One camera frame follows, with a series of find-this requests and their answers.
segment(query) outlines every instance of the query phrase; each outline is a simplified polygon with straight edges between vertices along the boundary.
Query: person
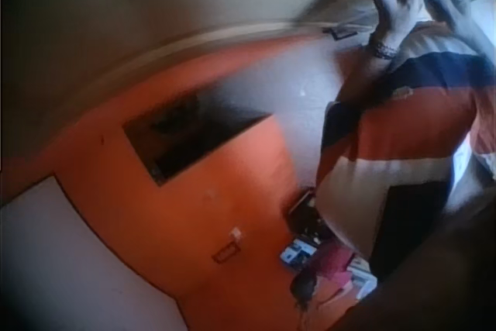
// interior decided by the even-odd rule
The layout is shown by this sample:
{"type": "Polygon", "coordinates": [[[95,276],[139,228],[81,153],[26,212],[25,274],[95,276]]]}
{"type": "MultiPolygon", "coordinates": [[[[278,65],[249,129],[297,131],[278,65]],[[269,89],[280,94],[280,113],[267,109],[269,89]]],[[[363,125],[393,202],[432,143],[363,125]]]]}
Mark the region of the person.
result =
{"type": "Polygon", "coordinates": [[[428,0],[422,23],[425,0],[374,4],[377,28],[325,113],[316,207],[382,282],[462,204],[456,190],[494,184],[496,89],[466,2],[428,0]]]}
{"type": "Polygon", "coordinates": [[[338,294],[322,302],[321,306],[336,297],[342,297],[350,289],[351,273],[346,271],[353,258],[353,251],[341,244],[336,238],[321,243],[301,271],[296,274],[290,285],[290,291],[298,307],[306,312],[316,293],[319,282],[325,278],[339,289],[338,294]]]}

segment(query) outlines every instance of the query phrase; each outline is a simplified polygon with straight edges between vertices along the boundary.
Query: red object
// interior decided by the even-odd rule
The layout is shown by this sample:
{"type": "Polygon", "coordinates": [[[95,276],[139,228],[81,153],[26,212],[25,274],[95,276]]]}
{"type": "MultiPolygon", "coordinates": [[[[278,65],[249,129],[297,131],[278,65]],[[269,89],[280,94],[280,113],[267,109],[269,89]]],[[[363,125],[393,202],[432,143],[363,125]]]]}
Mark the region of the red object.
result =
{"type": "Polygon", "coordinates": [[[338,240],[330,240],[320,245],[308,262],[308,268],[342,287],[351,279],[351,273],[346,268],[352,258],[352,250],[338,240]]]}

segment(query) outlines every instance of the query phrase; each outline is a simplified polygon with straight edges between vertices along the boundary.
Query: orange surface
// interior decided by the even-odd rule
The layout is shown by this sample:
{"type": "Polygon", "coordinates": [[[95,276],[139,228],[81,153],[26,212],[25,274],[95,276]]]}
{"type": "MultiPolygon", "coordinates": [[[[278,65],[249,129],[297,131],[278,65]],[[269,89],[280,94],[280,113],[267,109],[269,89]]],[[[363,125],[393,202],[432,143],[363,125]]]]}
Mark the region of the orange surface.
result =
{"type": "MultiPolygon", "coordinates": [[[[161,187],[122,124],[301,42],[251,43],[164,71],[84,114],[48,147],[4,160],[2,196],[55,173],[89,225],[136,272],[175,296],[190,330],[293,330],[292,273],[279,261],[291,239],[281,214],[298,193],[280,128],[265,119],[161,187]],[[241,251],[215,264],[238,227],[241,251]]],[[[314,317],[324,329],[353,302],[314,317]]]]}
{"type": "Polygon", "coordinates": [[[155,74],[121,95],[86,112],[64,129],[39,153],[28,157],[2,159],[2,201],[8,201],[34,182],[57,173],[78,154],[88,152],[102,141],[102,134],[117,129],[165,102],[214,83],[251,63],[280,53],[312,38],[294,36],[247,43],[210,53],[155,74]]]}

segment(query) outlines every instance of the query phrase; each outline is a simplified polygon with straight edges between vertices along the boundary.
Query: bracelet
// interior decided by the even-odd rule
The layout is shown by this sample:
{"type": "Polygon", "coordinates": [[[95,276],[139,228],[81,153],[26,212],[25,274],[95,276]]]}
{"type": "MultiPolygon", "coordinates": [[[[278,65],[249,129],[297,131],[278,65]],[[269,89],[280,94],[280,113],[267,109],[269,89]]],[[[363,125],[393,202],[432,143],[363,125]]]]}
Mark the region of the bracelet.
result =
{"type": "Polygon", "coordinates": [[[367,47],[375,57],[382,58],[383,60],[392,60],[398,54],[397,49],[388,47],[379,40],[376,40],[374,33],[370,35],[367,47]]]}

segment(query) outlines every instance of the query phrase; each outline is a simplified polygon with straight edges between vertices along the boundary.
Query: ceiling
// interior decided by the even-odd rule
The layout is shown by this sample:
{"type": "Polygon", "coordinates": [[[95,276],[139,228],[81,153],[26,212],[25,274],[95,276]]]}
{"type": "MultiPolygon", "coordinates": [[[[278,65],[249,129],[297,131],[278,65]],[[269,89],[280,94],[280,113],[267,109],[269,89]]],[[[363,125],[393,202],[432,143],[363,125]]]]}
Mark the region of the ceiling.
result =
{"type": "Polygon", "coordinates": [[[115,94],[124,81],[98,78],[129,59],[213,29],[270,28],[297,18],[313,1],[2,0],[4,150],[46,140],[115,94]],[[56,118],[61,106],[76,109],[56,118]]]}

